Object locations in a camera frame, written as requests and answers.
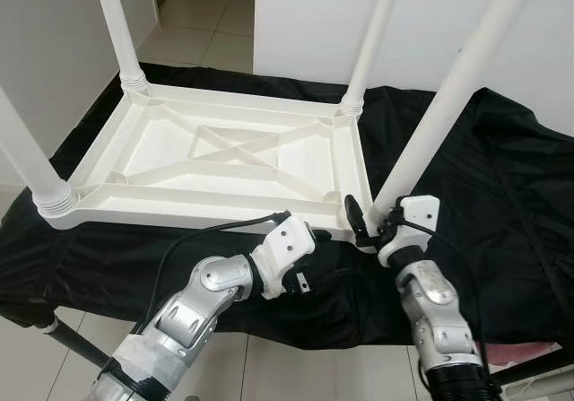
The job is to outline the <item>white plastic table top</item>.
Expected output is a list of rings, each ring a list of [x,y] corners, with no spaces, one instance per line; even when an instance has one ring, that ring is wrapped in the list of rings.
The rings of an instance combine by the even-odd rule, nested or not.
[[[203,229],[287,211],[352,241],[344,199],[369,205],[357,118],[334,103],[151,84],[126,96],[68,180],[74,200],[42,216]]]

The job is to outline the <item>black metal stand leg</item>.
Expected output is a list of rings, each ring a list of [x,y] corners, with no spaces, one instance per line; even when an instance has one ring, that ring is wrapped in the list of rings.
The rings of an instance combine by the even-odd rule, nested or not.
[[[536,378],[546,372],[556,371],[574,364],[574,352],[571,349],[558,349],[558,351],[535,357],[513,367],[493,372],[491,377],[500,386],[521,383],[529,378]]]
[[[109,361],[109,356],[107,356],[102,349],[92,344],[85,336],[79,335],[74,328],[63,323],[60,318],[54,318],[52,323],[41,327],[40,331],[62,346],[68,348],[69,351],[90,361],[95,367],[102,368],[103,365]]]

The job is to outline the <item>black cloth cover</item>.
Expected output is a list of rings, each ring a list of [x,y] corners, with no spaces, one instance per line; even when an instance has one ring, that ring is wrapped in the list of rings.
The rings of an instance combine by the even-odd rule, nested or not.
[[[419,195],[441,200],[439,233],[428,254],[452,282],[472,273],[484,338],[492,344],[566,341],[573,336],[573,172],[562,161],[573,140],[537,121],[532,110],[495,91],[473,94],[433,163]],[[23,191],[0,217],[0,322],[27,327],[61,308],[136,322],[157,273],[161,294],[185,282],[209,255],[246,252],[258,236],[201,234],[168,226],[84,223],[52,228]],[[393,271],[348,242],[321,242],[324,289],[230,307],[218,331],[300,349],[413,343]]]

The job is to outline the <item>pink cloth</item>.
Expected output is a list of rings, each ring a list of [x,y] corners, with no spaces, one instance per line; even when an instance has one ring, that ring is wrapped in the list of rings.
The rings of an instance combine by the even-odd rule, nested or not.
[[[511,367],[548,353],[550,344],[534,341],[523,344],[486,344],[487,361],[493,367]]]

